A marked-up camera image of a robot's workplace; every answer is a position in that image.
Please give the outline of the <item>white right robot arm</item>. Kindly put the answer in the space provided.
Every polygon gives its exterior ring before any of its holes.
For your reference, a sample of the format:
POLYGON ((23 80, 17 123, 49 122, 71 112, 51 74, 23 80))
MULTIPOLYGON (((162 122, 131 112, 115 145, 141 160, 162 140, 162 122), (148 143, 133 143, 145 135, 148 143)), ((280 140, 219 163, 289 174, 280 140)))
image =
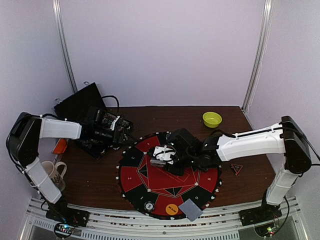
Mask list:
POLYGON ((298 176, 312 166, 308 139, 290 116, 283 116, 281 122, 269 127, 247 132, 216 129, 202 141, 185 128, 165 133, 164 143, 153 147, 150 163, 181 176, 187 167, 207 172, 222 162, 265 154, 282 154, 285 160, 265 192, 264 204, 256 210, 258 219, 266 221, 298 176))

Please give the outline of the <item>grey playing card deck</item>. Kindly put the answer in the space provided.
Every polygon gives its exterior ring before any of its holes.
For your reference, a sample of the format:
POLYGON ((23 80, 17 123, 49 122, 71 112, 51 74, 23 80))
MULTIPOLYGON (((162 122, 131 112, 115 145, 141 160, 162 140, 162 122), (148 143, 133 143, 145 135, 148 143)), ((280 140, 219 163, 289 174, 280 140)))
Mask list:
POLYGON ((163 167, 166 165, 166 162, 152 158, 152 159, 150 160, 150 165, 151 165, 151 166, 154 166, 154 167, 163 168, 163 167))

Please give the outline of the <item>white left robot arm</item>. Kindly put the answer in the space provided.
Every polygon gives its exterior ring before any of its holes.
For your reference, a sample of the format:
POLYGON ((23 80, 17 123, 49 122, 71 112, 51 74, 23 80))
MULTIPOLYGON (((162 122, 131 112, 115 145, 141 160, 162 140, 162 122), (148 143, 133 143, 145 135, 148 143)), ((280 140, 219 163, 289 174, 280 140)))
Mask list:
POLYGON ((88 149, 100 153, 128 143, 133 124, 122 116, 91 108, 83 120, 62 118, 51 113, 33 115, 21 112, 6 139, 8 155, 31 186, 50 204, 61 222, 72 218, 72 211, 60 201, 60 190, 49 178, 39 157, 41 139, 77 140, 88 149))

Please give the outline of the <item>orange big blind button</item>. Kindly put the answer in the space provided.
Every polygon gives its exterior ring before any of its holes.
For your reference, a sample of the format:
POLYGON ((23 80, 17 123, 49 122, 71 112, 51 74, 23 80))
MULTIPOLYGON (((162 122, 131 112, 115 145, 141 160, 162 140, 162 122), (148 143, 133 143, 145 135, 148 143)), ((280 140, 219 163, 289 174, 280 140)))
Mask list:
POLYGON ((179 208, 176 204, 170 203, 165 207, 165 212, 169 216, 175 216, 179 212, 179 208))

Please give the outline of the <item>black poker chip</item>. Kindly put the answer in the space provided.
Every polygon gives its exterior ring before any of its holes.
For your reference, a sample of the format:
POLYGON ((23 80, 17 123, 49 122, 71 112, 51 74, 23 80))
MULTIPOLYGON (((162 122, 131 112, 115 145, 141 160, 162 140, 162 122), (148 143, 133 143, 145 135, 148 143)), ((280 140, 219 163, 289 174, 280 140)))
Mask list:
POLYGON ((146 201, 143 207, 145 211, 152 212, 155 209, 155 204, 151 201, 146 201))

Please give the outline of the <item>dealt blue-backed playing cards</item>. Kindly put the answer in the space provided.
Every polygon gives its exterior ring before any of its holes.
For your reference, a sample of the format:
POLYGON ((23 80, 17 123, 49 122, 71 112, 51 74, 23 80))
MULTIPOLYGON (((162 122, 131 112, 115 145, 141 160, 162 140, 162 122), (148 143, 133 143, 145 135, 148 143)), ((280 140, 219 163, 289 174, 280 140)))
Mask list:
POLYGON ((191 222, 195 221, 203 214, 203 211, 191 199, 187 199, 184 203, 179 205, 178 208, 191 222))

